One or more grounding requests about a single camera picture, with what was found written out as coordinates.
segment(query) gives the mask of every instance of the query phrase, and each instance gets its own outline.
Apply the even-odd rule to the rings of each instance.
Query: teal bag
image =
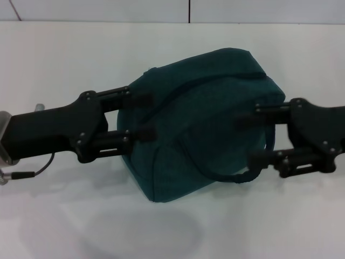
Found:
[[[273,149],[274,127],[234,129],[234,118],[256,104],[280,104],[285,95],[248,51],[221,49],[152,68],[129,85],[151,92],[154,106],[119,111],[118,130],[154,125],[157,140],[136,143],[123,159],[147,198],[168,202],[214,181],[248,182],[246,155]]]

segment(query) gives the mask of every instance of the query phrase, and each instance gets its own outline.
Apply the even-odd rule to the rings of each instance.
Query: white wall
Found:
[[[193,23],[345,23],[344,0],[191,0]]]
[[[0,21],[16,21],[17,16],[12,10],[9,0],[0,0]]]
[[[188,22],[188,0],[13,0],[24,21]]]

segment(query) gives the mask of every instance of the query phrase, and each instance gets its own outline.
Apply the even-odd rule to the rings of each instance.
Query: white table surface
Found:
[[[67,105],[127,85],[150,67],[223,47],[251,51],[287,99],[345,105],[345,26],[0,23],[0,110]],[[116,113],[108,116],[115,129]],[[289,148],[286,129],[276,148]],[[8,170],[37,170],[49,156]],[[39,177],[0,187],[0,258],[344,258],[345,159],[333,174],[273,169],[149,202],[120,158],[56,155]]]

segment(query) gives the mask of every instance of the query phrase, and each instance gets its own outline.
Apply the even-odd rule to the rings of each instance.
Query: bag strap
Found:
[[[275,143],[275,125],[272,127],[267,127],[265,129],[265,137],[266,137],[266,147],[265,149],[268,151],[272,151],[274,149]],[[217,181],[217,182],[234,182],[234,183],[244,183],[253,181],[255,178],[259,176],[261,173],[261,169],[258,170],[248,170],[241,174],[234,174],[234,175],[223,175],[217,174],[209,170],[203,170],[202,174],[210,180]]]

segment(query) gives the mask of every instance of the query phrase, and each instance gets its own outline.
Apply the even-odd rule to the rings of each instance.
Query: robotic arm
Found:
[[[236,126],[287,124],[293,149],[256,151],[248,155],[249,169],[273,165],[282,178],[312,172],[332,173],[334,159],[345,150],[345,107],[323,108],[296,98],[277,106],[256,105],[238,118]]]
[[[0,185],[8,180],[31,178],[42,172],[55,152],[73,151],[81,163],[97,158],[130,154],[134,142],[153,141],[152,128],[136,132],[108,131],[106,112],[153,103],[151,94],[134,98],[128,86],[96,93],[87,91],[70,105],[46,111],[11,116],[0,112]],[[52,154],[48,164],[38,172],[3,173],[22,158]]]

